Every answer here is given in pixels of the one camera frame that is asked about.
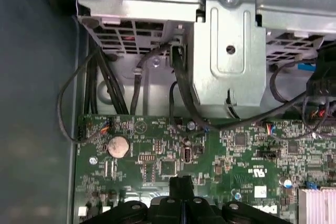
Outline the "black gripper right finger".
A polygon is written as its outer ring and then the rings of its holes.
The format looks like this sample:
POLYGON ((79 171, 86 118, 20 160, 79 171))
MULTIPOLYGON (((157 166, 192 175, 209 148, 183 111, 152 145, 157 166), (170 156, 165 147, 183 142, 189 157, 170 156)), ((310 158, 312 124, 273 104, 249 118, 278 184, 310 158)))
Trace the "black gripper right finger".
POLYGON ((195 196, 191 176, 182 177, 182 200, 192 223, 287 223, 288 221, 239 201, 230 201, 219 209, 205 198, 195 196))

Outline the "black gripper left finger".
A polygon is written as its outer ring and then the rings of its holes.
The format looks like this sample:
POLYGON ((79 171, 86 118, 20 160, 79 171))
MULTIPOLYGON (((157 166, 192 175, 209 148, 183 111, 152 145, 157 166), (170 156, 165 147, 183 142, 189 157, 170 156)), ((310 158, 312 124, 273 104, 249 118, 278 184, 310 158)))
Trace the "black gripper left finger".
POLYGON ((170 178, 168 196, 159 197, 150 207, 128 201, 88 220, 88 223, 180 223, 182 216, 182 177, 170 178))

